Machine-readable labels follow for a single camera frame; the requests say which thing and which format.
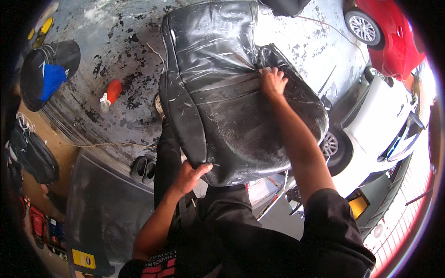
white car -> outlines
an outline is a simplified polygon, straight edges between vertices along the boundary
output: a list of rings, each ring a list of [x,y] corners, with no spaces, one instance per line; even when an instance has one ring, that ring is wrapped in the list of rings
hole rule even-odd
[[[339,124],[331,125],[322,147],[342,197],[410,155],[425,129],[416,115],[418,97],[402,82],[376,76],[369,85],[362,79],[358,102]]]

black t-shirt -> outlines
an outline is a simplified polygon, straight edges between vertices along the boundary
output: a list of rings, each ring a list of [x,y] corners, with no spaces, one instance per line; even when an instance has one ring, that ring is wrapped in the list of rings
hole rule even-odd
[[[119,277],[366,277],[376,258],[363,246],[348,202],[332,189],[308,200],[301,241],[236,222],[202,222]]]

black bucket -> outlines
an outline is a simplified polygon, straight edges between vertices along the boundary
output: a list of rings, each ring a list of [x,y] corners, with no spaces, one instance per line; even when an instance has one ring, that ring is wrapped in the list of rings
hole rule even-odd
[[[81,50],[77,42],[73,40],[44,44],[28,53],[20,73],[20,95],[26,107],[35,112],[49,100],[49,98],[46,101],[41,100],[43,63],[62,66],[68,80],[76,73],[80,61]]]

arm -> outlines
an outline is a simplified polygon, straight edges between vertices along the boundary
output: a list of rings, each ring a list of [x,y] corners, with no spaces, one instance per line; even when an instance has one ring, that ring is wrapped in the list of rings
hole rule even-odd
[[[288,79],[283,76],[277,68],[271,73],[263,70],[263,93],[275,113],[303,205],[306,205],[309,197],[319,189],[336,188],[315,137],[284,98]]]
[[[136,237],[132,259],[146,260],[162,251],[179,199],[192,191],[200,177],[212,167],[212,164],[201,164],[194,170],[188,161],[183,163],[176,181],[167,190],[161,203]]]

hand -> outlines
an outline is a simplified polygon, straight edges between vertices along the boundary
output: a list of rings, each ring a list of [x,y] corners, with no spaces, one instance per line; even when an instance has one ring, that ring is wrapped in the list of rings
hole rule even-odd
[[[212,170],[213,164],[201,164],[196,170],[193,169],[192,165],[186,160],[182,164],[179,170],[179,175],[175,182],[171,185],[170,189],[172,193],[180,197],[192,191],[196,186],[196,183],[201,178],[202,175]]]
[[[284,72],[279,72],[277,68],[273,68],[271,73],[263,69],[262,74],[263,93],[268,100],[282,98],[284,96],[284,87],[286,87],[286,83],[289,81],[287,78],[283,78]]]

